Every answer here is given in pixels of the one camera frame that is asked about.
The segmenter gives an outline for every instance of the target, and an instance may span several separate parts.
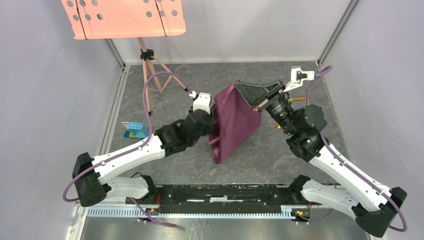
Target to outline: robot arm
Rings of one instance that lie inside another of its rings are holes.
[[[327,124],[321,107],[308,105],[297,110],[292,108],[288,91],[300,87],[304,80],[313,79],[314,76],[310,72],[293,67],[291,81],[287,85],[278,81],[268,85],[239,82],[234,86],[254,112],[267,111],[283,132],[291,136],[286,142],[296,157],[323,170],[346,189],[334,189],[300,175],[290,185],[294,193],[301,193],[297,198],[336,209],[355,219],[366,232],[377,237],[383,236],[397,214],[383,194],[399,207],[407,194],[400,187],[389,188],[377,182],[321,136],[320,132]],[[326,144],[342,162],[328,150]],[[374,189],[364,179],[373,183],[379,190]]]
[[[75,182],[81,206],[93,206],[106,198],[116,201],[125,197],[140,199],[148,193],[154,195],[156,187],[149,176],[138,178],[117,176],[152,160],[183,152],[188,147],[194,146],[200,137],[211,134],[211,95],[202,92],[197,95],[193,92],[190,97],[194,101],[187,118],[157,129],[145,146],[141,147],[146,139],[104,155],[90,157],[86,152],[78,156],[72,173],[73,178],[100,163],[99,167]]]

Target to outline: yellow cable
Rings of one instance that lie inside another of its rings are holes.
[[[302,100],[306,100],[306,97],[305,96],[300,96],[300,97],[293,97],[293,98],[288,99],[289,102],[292,102],[292,101],[302,101]]]

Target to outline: metal corner post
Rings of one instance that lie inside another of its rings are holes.
[[[357,7],[360,0],[350,0],[349,4],[347,5],[346,9],[344,10],[343,15],[341,16],[340,20],[338,21],[337,26],[335,27],[330,39],[327,42],[327,45],[325,46],[324,50],[321,53],[321,56],[318,58],[318,64],[321,65],[323,62],[327,59],[328,55],[330,54],[330,51],[332,50],[334,44],[336,43],[337,39],[339,38],[340,34],[342,33],[342,30],[345,28],[346,23],[349,21],[349,18],[351,17],[352,13],[354,12],[355,8]]]
[[[115,45],[114,41],[110,38],[107,38],[104,41],[106,42],[107,46],[109,47],[110,51],[113,54],[113,57],[115,58],[118,65],[120,66],[121,70],[123,71],[126,64],[125,64],[124,60],[122,59],[121,55],[119,54],[119,51],[118,51],[117,46]]]
[[[130,66],[122,68],[122,72],[119,75],[119,81],[116,85],[115,94],[111,98],[109,115],[107,116],[103,126],[103,137],[100,140],[99,146],[97,148],[97,155],[106,154],[110,150],[129,69]],[[88,211],[89,209],[87,207],[82,207],[79,202],[74,204],[73,212],[71,215],[71,222],[67,228],[64,240],[81,239],[85,221],[88,216]]]

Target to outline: gray floor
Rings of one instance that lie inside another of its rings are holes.
[[[312,220],[328,210],[313,209]],[[334,211],[324,221],[296,226],[286,219],[166,219],[176,228],[134,218],[88,217],[82,240],[369,240],[355,221]]]
[[[248,83],[270,83],[290,81],[291,66],[300,65],[304,71],[317,71],[314,62],[246,62],[246,63],[203,63],[172,64],[171,71],[183,77],[192,90],[210,93],[213,96],[232,82],[241,80]],[[167,77],[162,77],[162,84]],[[309,82],[290,92],[291,97],[306,95]],[[117,118],[111,151],[136,142],[124,138],[126,130],[121,122],[147,123],[143,112],[142,66],[133,65],[129,69],[125,91]],[[187,116],[192,100],[182,88],[172,80],[162,94],[150,92],[153,129],[183,119]],[[341,134],[334,116],[324,83],[319,80],[312,91],[311,103],[323,107],[328,122],[324,133],[343,153],[346,153]],[[300,108],[305,101],[293,102],[293,108]],[[230,183],[291,183],[299,174],[318,182],[331,178],[318,168],[296,158],[286,145],[288,136],[275,129],[274,120],[263,113],[262,126],[246,139],[225,161],[215,164],[208,138],[204,137],[185,152],[164,159],[154,160],[125,172],[130,177],[135,172],[150,175],[156,184],[230,184]]]

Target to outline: purple cloth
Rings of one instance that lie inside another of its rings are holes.
[[[252,111],[234,83],[218,93],[214,99],[213,131],[209,136],[209,143],[215,153],[213,161],[219,164],[261,126],[262,113]]]

